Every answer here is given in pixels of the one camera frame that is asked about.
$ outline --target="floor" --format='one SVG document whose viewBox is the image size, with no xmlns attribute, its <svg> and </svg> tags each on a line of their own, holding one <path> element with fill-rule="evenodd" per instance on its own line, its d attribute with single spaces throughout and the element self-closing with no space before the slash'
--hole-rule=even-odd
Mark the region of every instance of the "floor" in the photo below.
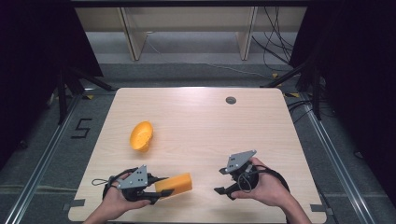
<svg viewBox="0 0 396 224">
<path fill-rule="evenodd" d="M 264 54 L 254 41 L 248 60 L 242 61 L 232 33 L 151 33 L 137 62 L 131 61 L 122 33 L 87 36 L 105 74 L 103 80 L 116 87 L 259 88 L 291 69 L 270 53 Z M 263 34 L 254 36 L 266 44 Z M 295 36 L 282 34 L 291 44 Z M 282 48 L 269 48 L 288 59 Z M 356 148 L 326 96 L 320 104 L 322 121 L 316 120 L 310 104 L 297 103 L 310 97 L 309 91 L 295 94 L 298 78 L 278 88 L 285 93 L 318 193 L 328 208 L 326 223 L 396 223 L 395 207 L 364 159 L 354 154 Z M 86 96 L 68 101 L 71 115 L 64 126 L 58 126 L 55 97 L 27 137 L 29 147 L 16 151 L 0 172 L 0 219 L 6 222 L 9 214 L 15 214 L 11 209 L 21 208 L 16 212 L 16 223 L 71 223 L 68 208 L 114 98 L 114 92 L 102 91 L 88 82 L 84 85 L 89 89 Z M 81 131 L 76 130 L 78 124 L 89 128 L 86 138 L 76 137 L 81 136 Z"/>
</svg>

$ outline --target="gray carpet floor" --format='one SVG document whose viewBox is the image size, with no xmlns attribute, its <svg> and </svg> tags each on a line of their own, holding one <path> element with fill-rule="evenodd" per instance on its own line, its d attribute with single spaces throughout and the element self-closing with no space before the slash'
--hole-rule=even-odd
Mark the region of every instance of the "gray carpet floor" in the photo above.
<svg viewBox="0 0 396 224">
<path fill-rule="evenodd" d="M 228 64 L 226 66 L 229 68 L 188 63 L 101 64 L 105 74 L 105 77 L 101 79 L 114 87 L 130 88 L 179 86 L 259 88 L 273 79 L 274 70 L 263 65 Z M 289 69 L 281 65 L 277 68 Z M 297 79 L 298 77 L 294 77 L 279 88 L 284 93 L 294 93 Z M 71 223 L 67 218 L 66 207 L 74 199 L 114 98 L 114 92 L 98 90 L 89 82 L 84 82 L 84 86 L 95 89 L 90 93 L 93 98 L 84 97 L 78 102 L 21 223 Z M 300 100 L 301 98 L 298 97 L 285 97 L 286 104 Z M 321 103 L 320 107 L 323 125 L 369 205 L 369 210 L 375 220 L 377 223 L 396 223 L 396 209 L 365 161 L 353 154 L 356 148 L 343 125 L 338 121 L 336 113 L 326 102 Z M 295 121 L 295 128 L 312 175 L 323 193 L 321 198 L 323 202 L 327 199 L 334 211 L 334 216 L 328 216 L 326 223 L 336 223 L 334 217 L 339 223 L 360 223 L 309 117 L 305 114 L 304 106 L 297 107 L 290 115 Z M 59 108 L 55 100 L 49 109 L 43 112 L 26 139 L 29 147 L 16 151 L 0 172 L 0 220 L 7 217 L 9 209 L 29 180 L 57 128 L 58 118 Z M 72 138 L 72 136 L 82 135 L 81 131 L 76 131 L 81 119 L 91 119 L 81 124 L 90 128 L 87 138 Z"/>
</svg>

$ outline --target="human hand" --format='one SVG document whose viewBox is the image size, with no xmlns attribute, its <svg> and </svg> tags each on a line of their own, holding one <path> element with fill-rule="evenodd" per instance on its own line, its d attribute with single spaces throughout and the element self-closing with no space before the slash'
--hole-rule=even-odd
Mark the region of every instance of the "human hand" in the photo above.
<svg viewBox="0 0 396 224">
<path fill-rule="evenodd" d="M 264 170 L 267 167 L 255 157 L 252 157 L 250 161 L 253 165 L 256 165 L 258 170 Z M 260 173 L 259 183 L 251 192 L 247 193 L 239 190 L 233 192 L 231 196 L 236 199 L 254 199 L 268 206 L 282 206 L 282 203 L 291 195 L 276 177 L 267 173 Z"/>
<path fill-rule="evenodd" d="M 120 178 L 125 179 L 130 174 L 122 175 Z M 114 181 L 113 186 L 117 186 L 118 182 Z M 105 223 L 108 220 L 116 219 L 122 216 L 125 212 L 133 209 L 145 207 L 150 204 L 149 200 L 142 200 L 137 202 L 128 202 L 120 189 L 111 187 L 108 189 L 102 203 L 91 213 L 84 223 Z"/>
<path fill-rule="evenodd" d="M 252 157 L 250 161 L 258 170 L 266 169 L 264 163 Z M 231 194 L 236 199 L 254 199 L 268 206 L 278 206 L 285 213 L 287 220 L 292 224 L 311 223 L 304 209 L 297 200 L 289 193 L 276 177 L 267 173 L 259 173 L 259 183 L 256 188 L 247 193 L 242 190 Z"/>
</svg>

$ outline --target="black strap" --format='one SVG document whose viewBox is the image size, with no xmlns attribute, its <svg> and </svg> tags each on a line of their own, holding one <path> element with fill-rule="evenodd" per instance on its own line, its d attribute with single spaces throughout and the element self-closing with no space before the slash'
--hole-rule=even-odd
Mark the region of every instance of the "black strap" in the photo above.
<svg viewBox="0 0 396 224">
<path fill-rule="evenodd" d="M 280 173 L 278 173 L 277 171 L 266 167 L 265 170 L 259 170 L 259 173 L 266 173 L 268 175 L 272 175 L 272 176 L 276 177 L 280 181 L 280 183 L 282 183 L 283 187 L 285 187 L 285 189 L 288 192 L 290 192 L 289 185 L 286 182 L 285 178 L 283 178 L 283 176 Z"/>
<path fill-rule="evenodd" d="M 114 185 L 110 185 L 110 187 L 108 186 L 108 185 L 105 185 L 105 187 L 103 188 L 103 194 L 102 194 L 102 200 L 105 198 L 105 196 L 106 196 L 106 194 L 107 194 L 107 191 L 111 188 L 111 187 L 113 187 L 113 188 L 117 188 L 116 186 L 114 186 Z"/>
</svg>

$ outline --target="black cable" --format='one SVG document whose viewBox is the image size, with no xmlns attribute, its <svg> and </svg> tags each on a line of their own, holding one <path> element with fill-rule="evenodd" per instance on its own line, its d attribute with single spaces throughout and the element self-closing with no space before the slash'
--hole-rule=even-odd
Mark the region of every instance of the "black cable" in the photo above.
<svg viewBox="0 0 396 224">
<path fill-rule="evenodd" d="M 311 101 L 310 101 L 310 100 L 296 101 L 296 102 L 294 102 L 294 103 L 288 104 L 288 107 L 291 106 L 291 105 L 297 105 L 297 104 L 299 104 L 299 103 L 309 103 L 309 102 L 311 102 Z"/>
<path fill-rule="evenodd" d="M 294 105 L 292 108 L 289 108 L 289 113 L 290 113 L 290 115 L 293 114 L 294 110 L 295 110 L 297 107 L 300 107 L 301 105 L 305 105 L 305 104 L 306 104 L 306 102 L 300 102 L 299 104 Z"/>
<path fill-rule="evenodd" d="M 94 181 L 99 181 L 99 180 L 102 181 L 102 182 L 100 182 L 100 183 L 98 183 L 98 184 L 94 184 L 94 183 L 93 183 Z M 108 182 L 108 180 L 97 178 L 97 179 L 93 179 L 92 182 L 91 182 L 91 184 L 93 184 L 94 186 L 98 186 L 98 185 L 103 185 L 103 184 L 105 184 L 105 183 L 107 183 L 107 182 Z"/>
<path fill-rule="evenodd" d="M 274 46 L 276 46 L 276 47 L 278 47 L 278 48 L 280 48 L 280 49 L 283 49 L 283 47 L 282 46 L 280 46 L 280 45 L 278 45 L 277 43 L 275 43 L 274 41 L 272 41 L 269 37 L 268 37 L 268 35 L 265 33 L 265 32 L 263 32 L 263 34 L 264 34 L 264 36 L 265 36 L 265 38 L 267 38 L 267 41 L 269 41 L 271 44 L 273 44 Z"/>
<path fill-rule="evenodd" d="M 269 20 L 270 23 L 271 23 L 272 28 L 273 28 L 273 30 L 272 30 L 272 32 L 271 32 L 271 35 L 270 35 L 270 38 L 269 38 L 269 39 L 271 39 L 273 33 L 276 33 L 276 35 L 277 35 L 277 37 L 279 38 L 280 43 L 281 43 L 281 45 L 282 45 L 282 49 L 283 49 L 283 52 L 285 53 L 285 57 L 287 58 L 287 60 L 289 60 L 289 57 L 288 57 L 289 53 L 285 51 L 286 46 L 283 44 L 282 36 L 281 36 L 280 33 L 276 30 L 276 25 L 279 26 L 279 20 L 278 20 L 279 7 L 276 7 L 276 20 L 275 20 L 275 22 L 273 22 L 273 21 L 271 20 L 271 17 L 270 17 L 270 15 L 268 14 L 268 11 L 267 11 L 267 8 L 266 8 L 266 7 L 264 7 L 264 10 L 265 10 L 265 13 L 266 13 L 266 15 L 267 15 L 268 20 Z"/>
<path fill-rule="evenodd" d="M 305 116 L 306 114 L 308 114 L 311 110 L 312 110 L 312 109 L 310 109 L 310 110 L 306 111 L 305 113 L 303 113 L 299 118 L 297 118 L 297 120 L 295 120 L 295 121 L 293 122 L 293 124 L 297 123 L 297 121 L 299 121 L 300 119 L 302 119 L 303 116 Z"/>
<path fill-rule="evenodd" d="M 276 7 L 276 8 L 275 8 L 275 13 L 276 13 L 275 26 L 277 27 L 276 34 L 277 34 L 277 37 L 279 38 L 279 41 L 280 41 L 280 43 L 281 43 L 281 45 L 282 45 L 283 53 L 285 54 L 286 58 L 287 58 L 288 61 L 289 61 L 289 60 L 290 60 L 290 54 L 289 54 L 289 52 L 286 50 L 286 46 L 285 46 L 285 44 L 283 44 L 283 40 L 282 40 L 283 38 L 282 38 L 282 36 L 280 35 L 279 18 L 278 18 L 278 16 L 279 16 L 279 7 Z"/>
<path fill-rule="evenodd" d="M 269 53 L 271 53 L 272 55 L 274 55 L 275 57 L 277 57 L 280 61 L 282 61 L 283 63 L 289 63 L 288 61 L 284 60 L 282 57 L 280 57 L 279 55 L 277 55 L 276 53 L 274 53 L 273 51 L 269 50 L 268 48 L 266 48 L 265 46 L 263 46 L 261 43 L 259 43 L 259 41 L 256 40 L 256 38 L 254 38 L 254 36 L 251 37 L 254 41 L 256 41 L 256 43 L 262 48 L 265 49 L 266 51 L 268 51 Z"/>
<path fill-rule="evenodd" d="M 273 30 L 272 30 L 272 32 L 271 32 L 271 35 L 270 35 L 270 38 L 269 38 L 269 39 L 271 39 L 273 33 L 274 33 L 274 27 L 273 27 Z M 268 68 L 272 69 L 272 68 L 267 64 L 267 62 L 265 61 L 265 50 L 268 49 L 268 44 L 269 44 L 269 41 L 267 41 L 267 43 L 265 44 L 265 47 L 264 47 L 264 54 L 262 55 L 262 60 L 264 61 L 265 66 L 267 66 Z"/>
<path fill-rule="evenodd" d="M 289 70 L 284 70 L 284 69 L 275 69 L 275 68 L 272 68 L 272 67 L 270 67 L 270 65 L 268 65 L 267 64 L 267 62 L 265 61 L 265 51 L 267 51 L 268 50 L 268 41 L 267 41 L 267 44 L 265 45 L 265 47 L 262 47 L 263 49 L 264 49 L 264 54 L 262 55 L 262 60 L 264 61 L 264 65 L 267 67 L 267 68 L 269 68 L 269 69 L 271 69 L 271 70 L 274 70 L 274 71 L 279 71 L 279 72 L 289 72 Z"/>
</svg>

